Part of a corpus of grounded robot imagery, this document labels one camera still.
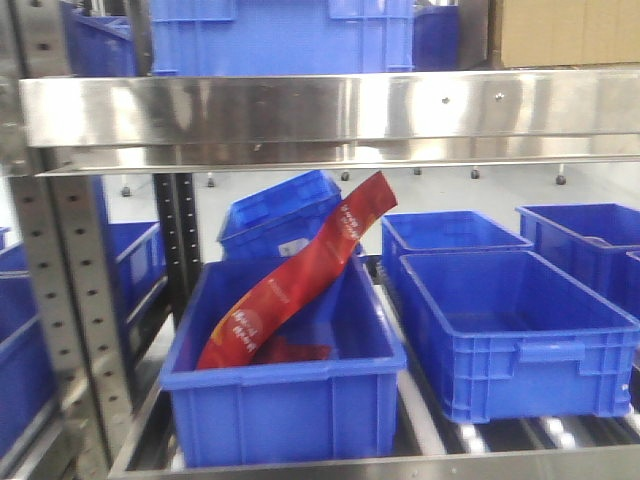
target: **blue plastic bin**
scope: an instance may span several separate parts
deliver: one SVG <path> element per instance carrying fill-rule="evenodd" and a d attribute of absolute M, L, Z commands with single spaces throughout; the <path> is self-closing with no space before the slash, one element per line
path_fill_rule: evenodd
<path fill-rule="evenodd" d="M 398 213 L 382 217 L 382 267 L 396 289 L 402 255 L 531 248 L 530 241 L 480 212 Z"/>
<path fill-rule="evenodd" d="M 627 253 L 627 284 L 624 307 L 640 318 L 640 251 Z"/>
<path fill-rule="evenodd" d="M 391 452 L 406 360 L 356 257 L 276 333 L 331 345 L 329 360 L 193 371 L 214 324 L 282 261 L 220 262 L 202 272 L 160 373 L 189 467 Z"/>
<path fill-rule="evenodd" d="M 0 458 L 55 391 L 27 277 L 0 278 Z"/>
<path fill-rule="evenodd" d="M 613 203 L 519 207 L 520 232 L 551 263 L 624 305 L 625 253 L 640 250 L 640 211 Z"/>
<path fill-rule="evenodd" d="M 401 262 L 402 324 L 451 420 L 629 412 L 632 315 L 533 252 Z"/>
<path fill-rule="evenodd" d="M 428 6 L 413 25 L 413 63 L 418 72 L 458 69 L 460 18 L 458 7 Z"/>
<path fill-rule="evenodd" d="M 0 250 L 4 250 L 4 248 L 6 247 L 7 242 L 4 237 L 10 231 L 11 229 L 9 227 L 0 227 Z"/>
<path fill-rule="evenodd" d="M 21 243 L 0 251 L 0 276 L 27 276 L 27 258 Z"/>
<path fill-rule="evenodd" d="M 109 231 L 115 248 L 120 291 L 129 316 L 165 274 L 160 225 L 157 222 L 113 223 Z M 24 246 L 17 244 L 0 252 L 0 277 L 22 274 L 28 274 Z"/>
<path fill-rule="evenodd" d="M 225 259 L 295 255 L 340 201 L 331 177 L 314 170 L 232 203 L 218 235 Z"/>
<path fill-rule="evenodd" d="M 151 0 L 156 75 L 412 69 L 411 0 Z"/>
<path fill-rule="evenodd" d="M 80 77 L 134 77 L 136 59 L 127 17 L 85 17 L 61 2 L 67 51 Z"/>

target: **metal rail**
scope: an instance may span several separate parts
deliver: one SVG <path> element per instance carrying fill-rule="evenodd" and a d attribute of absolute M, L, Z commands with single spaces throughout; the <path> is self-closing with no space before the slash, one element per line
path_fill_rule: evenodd
<path fill-rule="evenodd" d="M 48 174 L 636 160 L 640 70 L 21 82 Z"/>

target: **red plastic package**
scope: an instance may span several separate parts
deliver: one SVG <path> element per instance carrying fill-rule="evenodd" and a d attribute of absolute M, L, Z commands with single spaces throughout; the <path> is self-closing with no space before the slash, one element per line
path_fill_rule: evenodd
<path fill-rule="evenodd" d="M 396 205 L 381 172 L 365 180 L 309 245 L 258 282 L 218 322 L 197 369 L 248 365 L 280 325 L 338 278 L 364 232 Z"/>

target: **metal storage rack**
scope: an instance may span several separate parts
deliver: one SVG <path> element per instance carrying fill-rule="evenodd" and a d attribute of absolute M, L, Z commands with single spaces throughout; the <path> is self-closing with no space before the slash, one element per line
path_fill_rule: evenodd
<path fill-rule="evenodd" d="M 638 161 L 640 71 L 43 78 L 68 73 L 55 2 L 2 0 L 0 155 L 60 386 L 15 476 L 637 478 L 637 414 L 457 426 L 414 362 L 391 457 L 172 470 L 168 399 L 145 388 L 157 358 L 117 334 L 92 175 L 154 174 L 169 285 L 145 325 L 158 327 L 168 303 L 180 318 L 200 269 L 193 172 Z"/>

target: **brown cardboard box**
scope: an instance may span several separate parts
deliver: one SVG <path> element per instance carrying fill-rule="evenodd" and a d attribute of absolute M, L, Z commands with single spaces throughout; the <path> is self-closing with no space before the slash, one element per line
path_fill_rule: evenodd
<path fill-rule="evenodd" d="M 492 63 L 640 62 L 640 0 L 493 0 Z"/>

